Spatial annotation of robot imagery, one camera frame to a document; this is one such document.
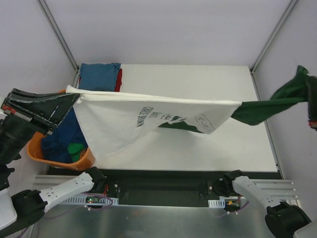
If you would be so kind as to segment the white and green t-shirt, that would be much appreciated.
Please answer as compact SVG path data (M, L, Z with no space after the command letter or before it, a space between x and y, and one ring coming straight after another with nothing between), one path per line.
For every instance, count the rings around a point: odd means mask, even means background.
M258 101L245 66L123 65L121 92L80 90L77 119L101 169L274 172L263 120L303 102L308 72Z

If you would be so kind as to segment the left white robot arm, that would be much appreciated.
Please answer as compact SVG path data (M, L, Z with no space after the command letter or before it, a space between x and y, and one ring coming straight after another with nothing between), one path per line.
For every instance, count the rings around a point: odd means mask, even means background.
M43 190L9 194L8 177L14 168L8 164L21 158L20 151L36 132L52 133L64 120L78 93L34 94L12 89L1 101L0 111L0 236L5 238L35 224L53 207L76 196L104 189L105 177L96 167L74 179Z

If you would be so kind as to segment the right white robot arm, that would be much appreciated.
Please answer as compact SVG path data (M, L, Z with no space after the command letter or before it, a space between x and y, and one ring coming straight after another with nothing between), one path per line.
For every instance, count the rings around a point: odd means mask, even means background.
M257 125L275 114L306 102L308 104L308 123L317 128L317 78L297 75L279 88L268 101L245 102L232 117L248 125ZM226 173L217 181L213 191L228 197L239 194L265 214L265 223L276 238L315 238L317 222L297 205L290 205L270 196L253 183L241 170Z

